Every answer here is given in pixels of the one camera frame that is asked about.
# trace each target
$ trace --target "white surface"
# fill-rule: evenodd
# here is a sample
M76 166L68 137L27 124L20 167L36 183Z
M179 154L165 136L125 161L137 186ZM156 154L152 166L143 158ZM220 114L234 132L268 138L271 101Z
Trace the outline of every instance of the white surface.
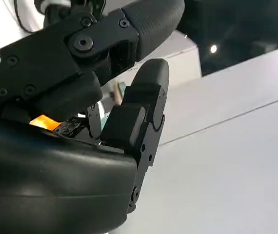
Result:
M186 99L173 92L165 135L190 135L159 147L137 209L112 233L277 234L278 51L177 88Z
M278 50L170 90L160 143L276 100Z

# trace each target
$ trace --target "screw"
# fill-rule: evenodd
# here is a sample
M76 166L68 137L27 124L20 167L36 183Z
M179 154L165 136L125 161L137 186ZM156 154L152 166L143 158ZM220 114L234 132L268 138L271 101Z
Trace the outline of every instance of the screw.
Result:
M137 187L134 187L133 193L131 194L131 200L136 203L139 198L139 190Z
M1 89L0 89L0 96L1 96L1 97L6 96L7 94L8 94L8 91L7 91L6 89L4 89L4 88L1 88Z
M36 93L36 88L33 85L27 85L24 88L24 94L27 96L33 96Z
M130 26L130 23L129 23L129 21L127 19L121 19L119 21L119 25L122 28L128 28Z
M88 52L94 46L91 37L80 35L74 41L74 48L80 52Z
M82 18L80 20L80 24L84 27L84 28L88 28L91 26L92 22L91 22L91 19L85 17L85 18Z
M10 56L10 57L8 57L8 59L7 59L7 64L8 64L9 66L13 67L13 66L17 65L18 61L19 61L19 60L18 60L17 57L15 57L15 56Z

